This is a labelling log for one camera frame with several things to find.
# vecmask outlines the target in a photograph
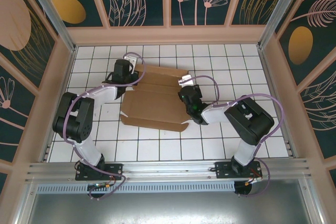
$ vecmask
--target white tile floor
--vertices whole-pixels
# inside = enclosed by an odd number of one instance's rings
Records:
[[[266,93],[269,88],[255,45],[154,45],[80,47],[69,80],[68,91],[82,93],[101,83],[114,62],[126,52],[136,52],[147,64],[186,69],[192,76],[214,77],[221,101],[243,94]],[[208,79],[197,79],[203,101],[215,99],[215,88]],[[257,102],[278,123],[271,100]],[[121,99],[95,111],[91,136],[108,162],[171,161],[231,158],[240,138],[230,123],[197,125],[179,133],[123,125],[119,121]],[[281,130],[260,148],[258,157],[288,157]],[[54,136],[49,162],[75,162],[77,155],[59,136]]]

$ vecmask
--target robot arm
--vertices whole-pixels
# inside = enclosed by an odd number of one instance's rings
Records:
[[[180,83],[189,78],[184,77]],[[239,134],[242,140],[232,157],[231,167],[240,175],[254,159],[254,152],[261,138],[273,127],[273,118],[251,98],[245,98],[234,105],[206,104],[201,101],[202,93],[198,85],[190,81],[181,86],[179,97],[194,122],[202,125],[230,122]]]
[[[118,99],[126,91],[126,87],[105,86],[105,83],[128,84],[138,79],[139,73],[134,72],[136,60],[136,57],[130,56],[116,60],[114,71],[108,75],[100,88],[83,96],[75,104],[67,124],[67,139],[86,161],[100,170],[104,170],[104,156],[96,149],[90,136],[94,111],[100,109],[104,103]],[[52,129],[61,137],[66,113],[76,97],[76,94],[66,92],[61,98],[52,125]]]

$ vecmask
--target cardboard box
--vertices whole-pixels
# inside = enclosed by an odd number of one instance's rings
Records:
[[[136,65],[139,76],[143,65]],[[158,130],[184,131],[190,119],[184,103],[177,94],[178,80],[187,70],[146,65],[146,73],[133,90],[126,91],[121,104],[121,122]]]

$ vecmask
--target vent slot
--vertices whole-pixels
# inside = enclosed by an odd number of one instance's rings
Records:
[[[99,188],[93,194],[109,193],[116,186]],[[126,183],[115,193],[187,193],[198,191],[234,191],[234,182],[185,182],[185,183]],[[42,184],[37,194],[87,194],[88,184]]]

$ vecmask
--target orange wire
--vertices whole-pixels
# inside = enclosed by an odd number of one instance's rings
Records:
[[[257,175],[258,177],[261,177],[258,173],[256,173],[256,171],[255,170],[253,170],[252,168],[250,168],[250,170],[255,174],[255,175]]]
[[[110,176],[110,181],[107,183],[107,184],[109,184],[111,181],[112,181],[112,179],[113,179],[113,186],[116,184],[116,181],[115,181],[115,177],[113,177],[113,176]]]

